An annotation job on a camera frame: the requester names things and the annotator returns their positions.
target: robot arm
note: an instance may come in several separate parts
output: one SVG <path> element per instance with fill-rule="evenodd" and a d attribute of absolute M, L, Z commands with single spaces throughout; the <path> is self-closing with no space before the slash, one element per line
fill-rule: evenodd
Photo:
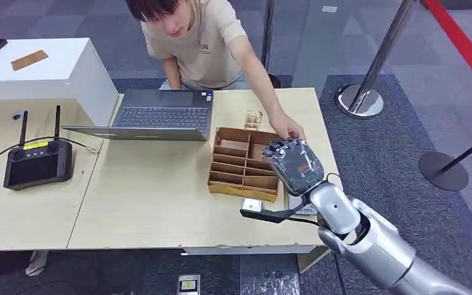
<path fill-rule="evenodd" d="M 323 181 L 323 167 L 304 141 L 273 140 L 263 156 L 289 193 L 298 195 L 302 202 L 292 210 L 269 211 L 245 200 L 242 216 L 280 223 L 312 203 L 319 213 L 321 241 L 380 289 L 400 295 L 472 295 L 472 290 L 419 259 L 392 223 L 362 201 L 349 199 L 336 185 Z M 357 232 L 357 238 L 346 244 L 343 239 L 352 231 Z"/>
<path fill-rule="evenodd" d="M 339 189 L 331 183 L 321 184 L 311 192 L 310 199 L 319 212 L 325 211 L 321 204 L 328 204 L 327 199 L 335 198 L 328 194 L 331 191 L 340 194 Z M 321 241 L 354 265 L 380 289 L 405 295 L 472 294 L 471 290 L 419 259 L 415 255 L 415 249 L 399 236 L 397 228 L 375 210 L 357 199 L 346 199 L 344 202 L 349 203 L 361 216 L 358 226 L 362 230 L 358 238 L 351 245 L 344 243 L 328 222 L 329 219 L 339 220 L 340 217 L 332 215 L 328 218 L 327 214 L 323 217 L 328 226 L 318 230 Z"/>
<path fill-rule="evenodd" d="M 244 202 L 240 212 L 247 218 L 280 223 L 312 203 L 321 214 L 321 241 L 380 289 L 397 295 L 472 295 L 472 290 L 419 259 L 392 223 L 362 201 L 348 199 L 334 184 L 320 182 L 301 197 L 302 204 L 293 210 L 274 212 Z M 357 229 L 356 240 L 346 244 L 344 237 Z"/>

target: beige t-shirt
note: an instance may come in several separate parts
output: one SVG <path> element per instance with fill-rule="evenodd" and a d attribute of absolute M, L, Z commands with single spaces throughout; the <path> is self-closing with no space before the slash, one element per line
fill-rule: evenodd
<path fill-rule="evenodd" d="M 229 52 L 228 44 L 246 36 L 227 0 L 191 0 L 194 23 L 181 38 L 151 31 L 142 22 L 149 55 L 163 60 L 175 56 L 183 82 L 200 88 L 220 88 L 241 75 L 242 69 Z"/>

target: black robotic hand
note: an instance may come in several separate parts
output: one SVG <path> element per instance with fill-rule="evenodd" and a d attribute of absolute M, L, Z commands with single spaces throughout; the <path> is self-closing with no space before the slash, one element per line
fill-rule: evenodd
<path fill-rule="evenodd" d="M 302 195 L 323 180 L 321 162 L 308 144 L 299 138 L 275 138 L 263 149 L 262 156 L 293 196 Z"/>

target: table leg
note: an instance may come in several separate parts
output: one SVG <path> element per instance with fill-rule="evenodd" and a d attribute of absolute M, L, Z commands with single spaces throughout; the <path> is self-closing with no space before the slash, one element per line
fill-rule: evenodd
<path fill-rule="evenodd" d="M 327 246 L 317 246 L 314 247 L 314 249 L 309 253 L 298 254 L 297 271 L 299 273 L 304 273 L 329 253 L 330 249 Z"/>
<path fill-rule="evenodd" d="M 29 266 L 25 270 L 27 276 L 33 277 L 41 274 L 46 266 L 46 261 L 48 260 L 48 252 L 48 250 L 35 250 L 31 253 Z"/>

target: cardboard divider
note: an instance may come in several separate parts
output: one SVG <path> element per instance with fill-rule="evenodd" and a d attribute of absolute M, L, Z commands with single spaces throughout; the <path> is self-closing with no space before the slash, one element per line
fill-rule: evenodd
<path fill-rule="evenodd" d="M 209 185 L 212 186 L 229 186 L 229 187 L 234 187 L 236 189 L 242 189 L 243 186 L 241 184 L 234 184 L 234 183 L 223 183 L 221 181 L 209 181 Z"/>
<path fill-rule="evenodd" d="M 276 176 L 245 176 L 243 185 L 275 191 L 278 187 L 278 178 Z"/>
<path fill-rule="evenodd" d="M 243 184 L 243 175 L 211 171 L 209 173 L 209 181 L 220 181 L 222 183 Z"/>
<path fill-rule="evenodd" d="M 247 165 L 246 166 L 250 167 L 250 168 L 255 168 L 255 169 L 272 171 L 272 167 L 270 166 L 270 164 L 265 162 L 265 161 L 247 159 Z"/>
<path fill-rule="evenodd" d="M 245 167 L 245 175 L 248 176 L 274 176 L 276 177 L 276 173 L 268 170 L 261 170 L 261 169 L 254 169 L 250 167 Z"/>
<path fill-rule="evenodd" d="M 250 191 L 264 192 L 266 194 L 273 194 L 273 195 L 278 194 L 278 191 L 276 191 L 274 189 L 264 189 L 263 187 L 242 186 L 242 189 L 247 189 L 247 190 L 250 190 Z"/>
<path fill-rule="evenodd" d="M 209 191 L 274 202 L 279 179 L 270 164 L 261 161 L 261 154 L 275 137 L 267 132 L 218 128 Z"/>
<path fill-rule="evenodd" d="M 213 154 L 213 162 L 245 167 L 245 158 L 233 157 L 231 155 Z"/>
<path fill-rule="evenodd" d="M 213 162 L 211 164 L 211 171 L 238 174 L 238 175 L 243 176 L 243 172 L 245 171 L 245 168 L 241 166 L 231 165 L 231 164 Z"/>
<path fill-rule="evenodd" d="M 247 157 L 247 151 L 241 149 L 231 149 L 228 147 L 214 146 L 214 153 L 219 155 L 231 155 L 233 157 Z"/>

